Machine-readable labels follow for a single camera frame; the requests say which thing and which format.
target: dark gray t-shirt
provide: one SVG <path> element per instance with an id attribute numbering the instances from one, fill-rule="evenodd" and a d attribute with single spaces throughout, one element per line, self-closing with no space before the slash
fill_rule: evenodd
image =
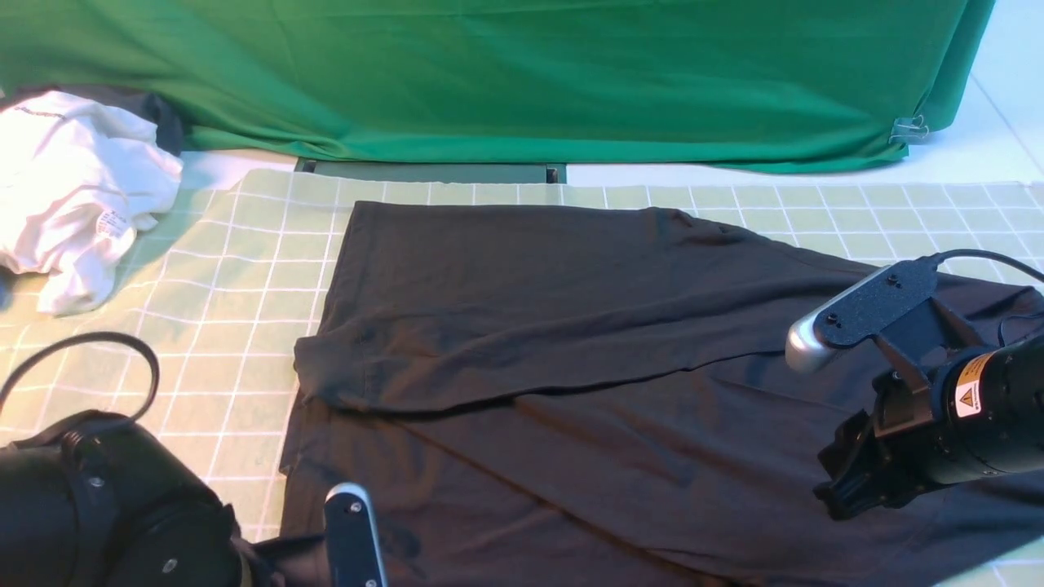
<path id="1" fill-rule="evenodd" d="M 282 535 L 351 480 L 396 587 L 928 585 L 1037 539 L 1041 474 L 849 522 L 812 496 L 887 366 L 864 345 L 793 373 L 786 331 L 870 269 L 675 210 L 359 203 L 295 349 Z M 988 339 L 1044 309 L 941 298 Z"/>

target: clothing label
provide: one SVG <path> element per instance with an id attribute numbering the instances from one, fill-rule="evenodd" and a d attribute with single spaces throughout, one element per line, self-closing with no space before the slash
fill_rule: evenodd
<path id="1" fill-rule="evenodd" d="M 98 216 L 98 222 L 94 225 L 94 232 L 120 239 L 128 228 L 130 228 L 130 222 L 126 218 L 120 216 L 115 210 L 105 210 Z"/>
<path id="2" fill-rule="evenodd" d="M 982 370 L 993 353 L 979 355 L 960 370 L 957 377 L 957 386 L 953 391 L 953 403 L 957 408 L 957 418 L 968 418 L 982 412 L 982 402 L 979 399 L 979 381 L 982 378 Z"/>

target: white grid line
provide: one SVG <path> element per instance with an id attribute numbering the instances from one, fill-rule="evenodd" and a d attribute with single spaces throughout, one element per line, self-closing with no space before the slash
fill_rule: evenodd
<path id="1" fill-rule="evenodd" d="M 986 192 L 986 196 L 990 198 L 990 202 L 993 203 L 993 205 L 997 208 L 997 210 L 1001 210 L 1000 206 L 997 205 L 997 201 L 993 198 L 993 194 L 990 193 L 990 189 L 986 185 L 982 185 L 982 191 Z M 1013 225 L 1012 221 L 1007 219 L 1007 214 L 1004 214 L 1003 212 L 1001 212 L 1000 213 L 1000 217 L 1004 219 L 1004 224 L 1007 225 L 1007 228 L 1010 228 L 1012 230 L 1011 234 L 1015 235 L 1015 238 L 1018 239 L 1019 244 L 1022 245 L 1022 249 L 1026 252 L 1026 255 L 1031 255 L 1031 253 L 1029 251 L 1029 245 L 1026 244 L 1026 241 L 1022 239 L 1022 235 L 1019 234 L 1019 231 L 1015 230 L 1015 225 Z M 1044 265 L 1040 265 L 1036 261 L 1033 261 L 1033 260 L 1030 260 L 1028 264 L 1030 264 L 1030 265 L 1037 265 L 1038 269 L 1044 267 Z"/>
<path id="2" fill-rule="evenodd" d="M 290 215 L 289 214 L 289 212 L 290 212 L 290 197 L 289 197 L 289 194 L 293 193 L 293 178 L 294 178 L 294 175 L 291 173 L 290 174 L 290 179 L 287 182 L 287 191 L 288 191 L 288 193 L 287 193 L 286 204 L 283 206 L 283 219 L 280 222 L 279 238 L 276 240 L 276 258 L 277 259 L 279 258 L 279 251 L 283 246 L 283 234 L 284 234 L 283 231 L 286 230 L 286 219 Z M 268 277 L 265 278 L 265 282 L 264 282 L 265 289 L 267 289 L 271 285 L 271 276 L 275 275 L 275 273 L 276 273 L 276 264 L 272 263 L 268 267 Z M 210 467 L 207 468 L 207 475 L 208 476 L 214 474 L 214 467 L 217 466 L 218 456 L 221 454 L 221 444 L 224 441 L 224 435 L 226 435 L 226 432 L 228 432 L 228 430 L 229 430 L 229 421 L 232 420 L 232 408 L 233 408 L 234 405 L 236 405 L 236 392 L 239 390 L 240 385 L 242 384 L 243 372 L 246 370 L 246 357 L 248 356 L 247 353 L 250 352 L 250 348 L 254 345 L 254 335 L 257 334 L 258 323 L 261 321 L 261 311 L 264 309 L 264 301 L 265 301 L 265 298 L 267 296 L 268 296 L 268 292 L 267 291 L 263 291 L 261 294 L 261 300 L 258 301 L 257 313 L 254 314 L 254 324 L 251 326 L 251 333 L 246 336 L 246 347 L 243 349 L 243 356 L 242 356 L 242 358 L 239 361 L 239 372 L 236 373 L 236 383 L 232 388 L 233 395 L 232 395 L 232 398 L 229 400 L 229 407 L 226 408 L 226 410 L 224 410 L 224 419 L 221 421 L 221 433 L 218 435 L 218 437 L 217 437 L 217 444 L 214 446 L 214 454 L 211 455 Z"/>
<path id="3" fill-rule="evenodd" d="M 845 237 L 841 236 L 841 230 L 837 226 L 837 218 L 834 218 L 833 211 L 830 209 L 830 207 L 827 206 L 827 196 L 823 195 L 823 190 L 820 188 L 820 186 L 815 186 L 815 193 L 820 194 L 820 199 L 823 201 L 823 206 L 827 209 L 827 215 L 830 216 L 830 225 L 832 227 L 834 227 L 833 234 L 836 234 L 837 235 L 837 240 L 841 241 L 841 248 L 845 249 L 845 256 L 847 258 L 851 259 L 853 257 L 852 252 L 849 251 L 848 243 L 845 242 Z M 780 203 L 782 203 L 782 202 L 783 202 L 783 198 L 781 196 L 780 197 Z"/>
<path id="4" fill-rule="evenodd" d="M 743 228 L 749 228 L 746 226 L 746 216 L 743 215 L 743 207 L 739 205 L 739 194 L 736 193 L 736 188 L 732 188 L 732 198 L 736 202 L 736 212 L 739 214 L 739 221 L 743 225 Z"/>
<path id="5" fill-rule="evenodd" d="M 238 197 L 239 196 L 239 192 L 238 191 L 233 191 L 233 193 L 235 195 L 233 196 L 233 201 L 232 201 L 232 215 L 235 216 L 235 214 L 236 214 L 236 207 L 239 205 L 239 197 Z M 226 232 L 224 232 L 224 243 L 221 245 L 221 254 L 222 255 L 229 252 L 229 243 L 230 243 L 231 240 L 232 240 L 232 227 L 229 227 L 228 229 L 226 229 Z M 215 285 L 217 285 L 217 278 L 221 274 L 221 262 L 223 260 L 224 260 L 223 258 L 222 259 L 217 259 L 216 266 L 214 267 L 214 278 L 211 281 L 211 287 L 212 288 Z M 210 311 L 210 302 L 213 299 L 214 299 L 214 290 L 211 289 L 210 291 L 207 292 L 207 299 L 204 301 L 204 304 L 203 304 L 203 315 L 204 316 L 206 316 L 209 313 L 209 311 Z M 195 332 L 192 333 L 192 342 L 189 343 L 189 348 L 188 348 L 188 351 L 187 351 L 189 354 L 192 353 L 192 349 L 194 349 L 195 346 L 196 346 L 196 344 L 198 344 L 198 342 L 199 342 L 199 333 L 201 331 L 203 331 L 203 326 L 200 325 L 200 326 L 198 326 L 195 329 Z M 174 412 L 174 405 L 176 405 L 176 403 L 177 403 L 177 390 L 181 389 L 182 381 L 185 380 L 185 372 L 188 369 L 188 365 L 189 365 L 189 361 L 187 359 L 184 360 L 184 361 L 182 361 L 181 369 L 179 369 L 179 371 L 177 371 L 177 379 L 174 382 L 173 393 L 171 394 L 173 397 L 170 398 L 170 403 L 169 403 L 169 405 L 167 405 L 166 414 L 164 414 L 163 421 L 160 424 L 160 435 L 163 435 L 166 431 L 167 424 L 170 423 L 170 415 L 173 414 L 173 412 Z"/>
<path id="6" fill-rule="evenodd" d="M 946 198 L 949 199 L 950 204 L 953 205 L 953 207 L 956 209 L 956 207 L 957 207 L 956 203 L 953 202 L 953 197 L 950 195 L 950 191 L 944 187 L 943 188 L 943 193 L 946 194 Z M 975 231 L 972 230 L 972 226 L 968 224 L 968 219 L 965 218 L 965 215 L 962 214 L 959 210 L 957 211 L 957 216 L 960 216 L 960 222 L 964 224 L 965 228 L 968 229 L 968 232 L 971 233 L 972 239 L 975 240 L 975 245 L 978 249 L 982 249 L 982 241 L 979 240 L 978 235 L 975 234 Z M 990 264 L 991 268 L 993 268 L 993 273 L 997 274 L 997 281 L 999 281 L 1001 283 L 1005 283 L 1004 276 L 1003 276 L 1003 274 L 1000 273 L 1000 269 L 997 268 L 997 264 L 995 262 L 993 262 L 993 261 L 987 261 L 987 263 Z M 953 265 L 950 264 L 949 262 L 947 262 L 946 265 L 948 267 L 951 267 L 951 268 L 953 267 Z"/>
<path id="7" fill-rule="evenodd" d="M 874 216 L 874 222 L 877 224 L 877 229 L 878 229 L 878 233 L 877 234 L 880 234 L 881 236 L 884 237 L 884 243 L 888 245 L 888 251 L 892 252 L 892 258 L 893 259 L 898 259 L 899 255 L 896 254 L 896 248 L 893 246 L 892 245 L 892 241 L 888 240 L 888 234 L 884 230 L 884 225 L 881 224 L 881 218 L 878 217 L 877 211 L 874 209 L 874 207 L 872 207 L 870 205 L 870 198 L 867 197 L 867 191 L 862 189 L 862 186 L 859 186 L 859 195 L 861 195 L 863 202 L 867 203 L 867 208 L 870 210 L 870 214 L 872 216 Z M 844 235 L 838 235 L 838 236 L 840 237 L 841 242 L 844 242 L 845 241 L 845 236 Z"/>
<path id="8" fill-rule="evenodd" d="M 790 214 L 787 214 L 786 207 L 783 205 L 783 195 L 780 194 L 780 188 L 773 186 L 773 192 L 776 194 L 776 199 L 780 203 L 780 210 L 783 210 L 783 219 L 786 220 L 786 226 L 790 229 L 790 236 L 793 238 L 793 241 L 800 245 L 801 241 L 798 240 L 798 233 L 793 230 L 793 224 L 790 222 Z"/>
<path id="9" fill-rule="evenodd" d="M 928 240 L 931 241 L 931 245 L 935 249 L 935 252 L 942 253 L 943 250 L 939 245 L 939 242 L 935 240 L 934 235 L 932 235 L 931 231 L 928 230 L 928 225 L 926 225 L 924 222 L 924 218 L 921 216 L 921 211 L 918 210 L 916 206 L 914 206 L 914 201 L 910 199 L 910 194 L 909 194 L 909 192 L 906 191 L 906 186 L 901 186 L 901 187 L 902 187 L 902 190 L 903 190 L 903 197 L 906 198 L 906 202 L 909 202 L 910 208 L 914 209 L 914 215 L 917 216 L 917 221 L 920 222 L 921 224 L 921 228 L 924 229 L 924 234 L 928 235 Z"/>

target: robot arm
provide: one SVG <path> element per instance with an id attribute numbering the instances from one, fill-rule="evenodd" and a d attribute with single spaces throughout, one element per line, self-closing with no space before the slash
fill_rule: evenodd
<path id="1" fill-rule="evenodd" d="M 871 339 L 893 370 L 872 382 L 873 414 L 836 430 L 820 463 L 830 482 L 815 496 L 837 520 L 973 479 L 1044 469 L 1044 336 L 986 344 L 971 324 L 935 297 L 938 266 L 954 256 L 987 257 L 1040 272 L 992 253 L 954 251 L 881 268 L 793 324 L 791 369 L 813 373 Z M 943 365 L 920 357 L 946 350 Z"/>

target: white cloth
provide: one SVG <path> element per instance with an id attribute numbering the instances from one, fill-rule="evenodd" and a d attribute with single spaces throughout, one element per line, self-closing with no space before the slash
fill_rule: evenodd
<path id="1" fill-rule="evenodd" d="M 0 263 L 49 274 L 37 309 L 69 314 L 112 294 L 138 231 L 170 210 L 182 161 L 156 124 L 48 92 L 0 112 Z"/>

